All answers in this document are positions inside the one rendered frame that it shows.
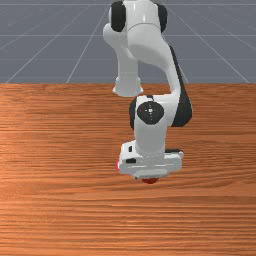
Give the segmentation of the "red apple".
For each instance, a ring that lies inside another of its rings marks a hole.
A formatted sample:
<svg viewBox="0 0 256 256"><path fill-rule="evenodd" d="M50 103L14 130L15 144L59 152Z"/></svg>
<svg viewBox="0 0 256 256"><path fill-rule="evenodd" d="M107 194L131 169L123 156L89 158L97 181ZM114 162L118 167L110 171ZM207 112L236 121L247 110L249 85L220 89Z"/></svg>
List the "red apple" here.
<svg viewBox="0 0 256 256"><path fill-rule="evenodd" d="M119 167L118 167L118 160L115 162L115 169L118 171L118 172L120 172L120 170L119 170ZM144 182L144 183L147 183L147 184L154 184L154 183L156 183L157 181L159 180L159 178L148 178L148 179L142 179L142 181Z"/></svg>

